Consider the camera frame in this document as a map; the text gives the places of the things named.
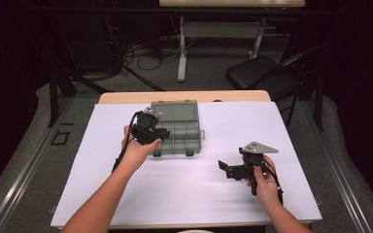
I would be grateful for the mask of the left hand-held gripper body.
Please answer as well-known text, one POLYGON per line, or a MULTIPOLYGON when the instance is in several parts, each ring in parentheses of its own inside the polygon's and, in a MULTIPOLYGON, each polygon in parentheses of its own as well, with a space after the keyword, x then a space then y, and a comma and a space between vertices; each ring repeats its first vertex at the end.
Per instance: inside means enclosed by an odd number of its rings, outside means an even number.
POLYGON ((162 138, 161 131, 156 128, 158 123, 156 113, 151 109, 145 109, 137 113, 137 121, 132 126, 131 134, 141 145, 148 145, 162 138))

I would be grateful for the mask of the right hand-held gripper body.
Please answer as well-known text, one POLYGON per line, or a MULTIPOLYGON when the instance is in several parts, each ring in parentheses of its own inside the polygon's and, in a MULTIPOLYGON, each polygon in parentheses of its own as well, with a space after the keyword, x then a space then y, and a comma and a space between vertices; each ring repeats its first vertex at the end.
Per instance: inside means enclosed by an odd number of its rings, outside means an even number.
POLYGON ((256 180, 254 178, 254 166, 259 166, 262 172, 266 174, 270 170, 265 165, 263 159, 266 153, 277 153, 278 150, 265 146, 258 142, 251 142, 243 147, 244 154, 242 155, 242 165, 228 165, 226 177, 236 181, 248 179, 251 183, 252 195, 256 196, 256 180))

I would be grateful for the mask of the grey transparent compartment box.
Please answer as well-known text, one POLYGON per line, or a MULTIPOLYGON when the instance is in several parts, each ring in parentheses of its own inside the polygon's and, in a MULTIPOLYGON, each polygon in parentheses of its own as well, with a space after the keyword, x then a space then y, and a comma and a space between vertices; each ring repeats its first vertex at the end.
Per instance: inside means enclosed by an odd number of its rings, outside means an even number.
POLYGON ((170 132, 161 146, 153 152, 158 157, 164 154, 194 156, 201 151, 201 129, 196 100, 155 101, 152 110, 159 114, 158 128, 170 132))

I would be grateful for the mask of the person's left hand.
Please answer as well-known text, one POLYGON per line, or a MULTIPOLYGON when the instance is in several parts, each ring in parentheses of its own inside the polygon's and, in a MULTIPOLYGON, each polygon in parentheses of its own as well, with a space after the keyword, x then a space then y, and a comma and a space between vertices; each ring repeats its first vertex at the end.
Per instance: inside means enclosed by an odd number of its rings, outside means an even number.
POLYGON ((117 171, 134 173, 146 160, 147 156, 156 150, 161 144, 160 139, 156 139, 148 145, 141 145, 133 140, 129 133, 129 126, 124 127, 124 139, 121 142, 124 154, 117 167, 117 171))

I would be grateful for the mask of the person's right hand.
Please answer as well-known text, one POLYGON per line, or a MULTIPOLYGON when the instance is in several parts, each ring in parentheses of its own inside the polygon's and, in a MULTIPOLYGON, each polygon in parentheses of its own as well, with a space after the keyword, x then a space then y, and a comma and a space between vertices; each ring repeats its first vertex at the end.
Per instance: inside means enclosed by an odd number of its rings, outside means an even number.
POLYGON ((256 180, 256 198, 265 210, 266 208, 281 203, 279 199, 279 188, 276 182, 276 171, 273 161, 264 155, 266 167, 270 170, 264 174, 259 166, 254 166, 254 178, 256 180))

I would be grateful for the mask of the black folding chair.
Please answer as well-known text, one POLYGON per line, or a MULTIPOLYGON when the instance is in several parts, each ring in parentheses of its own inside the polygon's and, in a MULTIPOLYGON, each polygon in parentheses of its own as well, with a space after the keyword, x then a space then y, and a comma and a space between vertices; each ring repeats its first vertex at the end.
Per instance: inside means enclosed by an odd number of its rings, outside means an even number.
POLYGON ((273 102, 291 97, 287 125, 290 124, 297 100, 315 96, 314 118, 322 129, 323 60, 332 42, 327 41, 302 51, 281 63, 268 56, 259 55, 226 70, 226 80, 237 90, 264 90, 273 102))

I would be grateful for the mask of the black metal stand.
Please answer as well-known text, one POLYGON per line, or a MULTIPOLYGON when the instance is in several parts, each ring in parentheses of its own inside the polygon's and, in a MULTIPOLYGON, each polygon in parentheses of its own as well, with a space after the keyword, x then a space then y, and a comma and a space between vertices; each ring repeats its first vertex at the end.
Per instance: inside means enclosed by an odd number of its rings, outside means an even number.
POLYGON ((51 72, 49 82, 51 103, 51 120, 49 127, 53 127, 59 118, 58 90, 61 90, 68 98, 72 98, 77 94, 77 89, 74 88, 72 81, 78 81, 101 94, 108 92, 108 89, 84 78, 82 75, 79 75, 69 68, 55 68, 51 72))

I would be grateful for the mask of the metal floor rail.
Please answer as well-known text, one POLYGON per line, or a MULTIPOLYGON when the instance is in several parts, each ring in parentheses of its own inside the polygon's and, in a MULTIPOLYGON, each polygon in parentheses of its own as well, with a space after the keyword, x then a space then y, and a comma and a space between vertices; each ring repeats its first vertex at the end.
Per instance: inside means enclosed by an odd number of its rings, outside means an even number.
POLYGON ((349 216, 356 228, 357 233, 373 233, 359 203, 357 202, 356 196, 353 193, 351 186, 349 185, 346 176, 336 158, 335 152, 329 143, 325 133, 320 131, 316 125, 314 118, 314 110, 312 104, 309 102, 301 103, 302 109, 308 118, 308 122, 312 127, 316 138, 320 143, 322 153, 326 159, 328 169, 331 176, 337 186, 338 192, 343 200, 344 206, 346 207, 349 216))
POLYGON ((60 121, 66 116, 73 101, 69 97, 62 100, 58 117, 50 125, 47 125, 49 119, 46 115, 50 104, 43 101, 39 103, 31 125, 0 176, 0 231, 5 228, 33 179, 60 121))

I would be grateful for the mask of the black floor socket frame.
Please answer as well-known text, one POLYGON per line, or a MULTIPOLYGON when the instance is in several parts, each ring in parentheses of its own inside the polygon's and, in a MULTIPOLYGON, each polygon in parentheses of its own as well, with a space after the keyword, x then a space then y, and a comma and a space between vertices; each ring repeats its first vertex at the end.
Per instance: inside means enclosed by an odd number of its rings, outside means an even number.
POLYGON ((70 132, 57 130, 51 140, 52 146, 64 146, 70 137, 70 132))

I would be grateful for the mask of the white frame desk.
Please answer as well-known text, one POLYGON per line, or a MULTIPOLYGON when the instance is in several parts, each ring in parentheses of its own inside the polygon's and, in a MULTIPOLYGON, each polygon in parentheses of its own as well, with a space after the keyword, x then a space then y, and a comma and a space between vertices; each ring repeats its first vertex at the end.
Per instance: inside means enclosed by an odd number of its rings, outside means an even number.
MULTIPOLYGON (((159 0, 160 7, 172 10, 283 10, 296 9, 305 6, 305 0, 159 0)), ((180 60, 178 81, 186 80, 187 47, 186 38, 253 38, 254 47, 249 53, 250 58, 257 56, 264 31, 263 23, 266 17, 239 22, 228 19, 190 21, 180 17, 180 60)))

